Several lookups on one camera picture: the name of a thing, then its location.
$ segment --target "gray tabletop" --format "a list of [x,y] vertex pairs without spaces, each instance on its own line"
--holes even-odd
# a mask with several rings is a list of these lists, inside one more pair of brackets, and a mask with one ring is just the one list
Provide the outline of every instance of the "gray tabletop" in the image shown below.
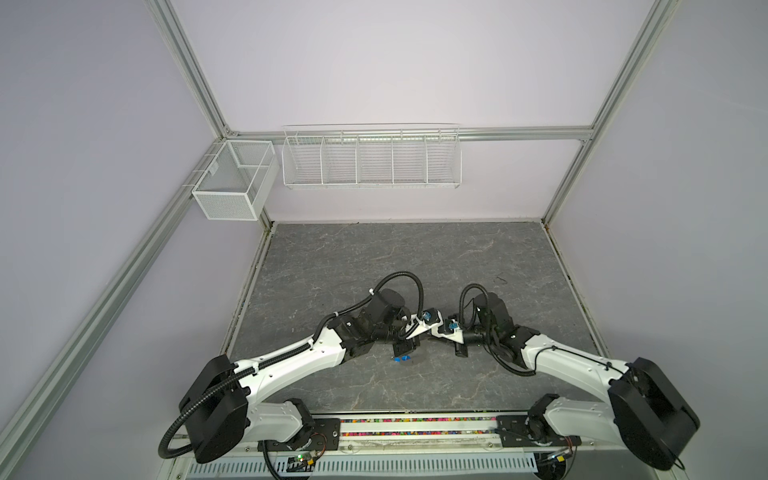
[[[280,224],[232,348],[232,359],[268,353],[310,335],[327,313],[364,298],[386,274],[421,278],[425,307],[458,309],[464,285],[497,293],[516,323],[577,349],[596,352],[580,308],[538,223]],[[411,280],[387,284],[415,310]],[[526,410],[545,393],[592,397],[550,376],[521,378],[480,346],[469,358],[422,341],[407,362],[375,345],[364,357],[281,390],[270,401],[301,398],[314,413],[374,410]]]

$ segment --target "wire grid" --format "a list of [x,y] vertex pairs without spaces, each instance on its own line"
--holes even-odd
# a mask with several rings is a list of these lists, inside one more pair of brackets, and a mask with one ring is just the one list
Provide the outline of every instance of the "wire grid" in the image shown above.
[[457,187],[462,180],[458,129],[368,136],[286,137],[288,187]]
[[192,193],[213,220],[258,220],[279,165],[269,141],[225,141]]

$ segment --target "robotic arm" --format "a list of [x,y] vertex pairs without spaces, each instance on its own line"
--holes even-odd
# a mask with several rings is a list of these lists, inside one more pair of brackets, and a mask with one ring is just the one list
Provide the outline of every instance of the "robotic arm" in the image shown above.
[[[410,276],[419,287],[415,314],[397,292],[382,288],[401,275]],[[471,288],[482,294],[473,299],[467,324],[463,300]],[[212,359],[183,398],[182,415],[166,432],[158,453],[171,458],[194,450],[196,460],[205,463],[240,442],[273,440],[299,450],[313,432],[309,410],[298,399],[278,404],[263,400],[314,372],[367,354],[373,343],[391,343],[396,358],[408,355],[425,335],[452,343],[455,354],[463,357],[468,356],[468,344],[482,343],[510,372],[547,373],[600,399],[577,402],[547,394],[528,411],[524,425],[500,423],[497,433],[502,438],[515,435],[547,445],[558,436],[582,435],[625,445],[648,465],[668,470],[700,426],[690,406],[651,361],[606,359],[516,325],[504,302],[478,284],[462,292],[457,315],[444,318],[437,309],[422,308],[421,282],[412,273],[398,272],[379,282],[365,300],[323,319],[313,336],[235,363],[226,356]],[[187,427],[190,444],[169,450],[181,425]]]

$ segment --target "white wire basket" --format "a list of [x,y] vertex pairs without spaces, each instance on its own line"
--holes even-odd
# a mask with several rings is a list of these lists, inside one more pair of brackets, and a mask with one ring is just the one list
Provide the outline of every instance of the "white wire basket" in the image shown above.
[[210,220],[259,220],[280,164],[271,141],[224,141],[192,189]]
[[283,182],[289,188],[458,187],[458,126],[287,133]]

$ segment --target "black mounting plate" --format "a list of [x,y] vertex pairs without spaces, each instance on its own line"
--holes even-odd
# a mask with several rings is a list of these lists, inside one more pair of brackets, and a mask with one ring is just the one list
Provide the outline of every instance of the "black mounting plate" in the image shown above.
[[[341,437],[341,420],[340,419],[315,419],[315,428],[312,433],[322,433],[328,439],[326,443],[326,451],[339,449],[339,438]],[[292,450],[288,443],[273,442],[267,440],[267,449],[270,452],[296,452]],[[315,435],[310,437],[310,444],[307,445],[302,451],[323,449],[323,437]],[[261,443],[259,443],[259,452],[261,452]]]
[[[524,432],[527,430],[525,426],[525,419],[527,415],[497,415],[496,422],[498,423],[498,436],[502,439],[502,447],[538,447],[540,445],[534,443],[528,438]],[[581,437],[572,435],[570,437],[573,446],[581,445]],[[565,437],[556,436],[551,439],[552,443],[549,446],[553,447],[567,447],[568,442]]]

